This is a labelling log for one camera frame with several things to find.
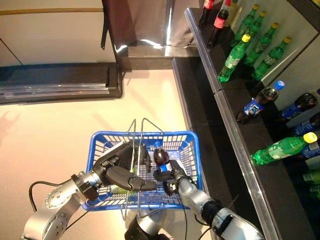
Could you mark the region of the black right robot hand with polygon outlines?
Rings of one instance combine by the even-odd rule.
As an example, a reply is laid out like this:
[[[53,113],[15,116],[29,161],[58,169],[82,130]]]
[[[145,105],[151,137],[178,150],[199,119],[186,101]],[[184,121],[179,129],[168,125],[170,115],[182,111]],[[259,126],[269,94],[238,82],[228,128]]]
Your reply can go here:
[[[153,173],[154,179],[158,182],[162,182],[164,192],[168,196],[179,193],[179,183],[180,180],[183,179],[188,180],[197,187],[197,184],[186,174],[184,169],[176,160],[170,160],[169,164],[171,166],[171,170],[161,171],[160,169],[157,169]]]

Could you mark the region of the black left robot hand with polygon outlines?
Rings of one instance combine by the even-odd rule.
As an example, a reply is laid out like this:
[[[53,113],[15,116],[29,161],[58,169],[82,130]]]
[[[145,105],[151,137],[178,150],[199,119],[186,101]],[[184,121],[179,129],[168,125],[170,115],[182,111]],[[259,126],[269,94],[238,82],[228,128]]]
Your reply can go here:
[[[156,182],[145,180],[130,171],[133,150],[129,143],[121,142],[98,158],[92,170],[97,174],[102,186],[116,185],[131,192],[157,189]]]

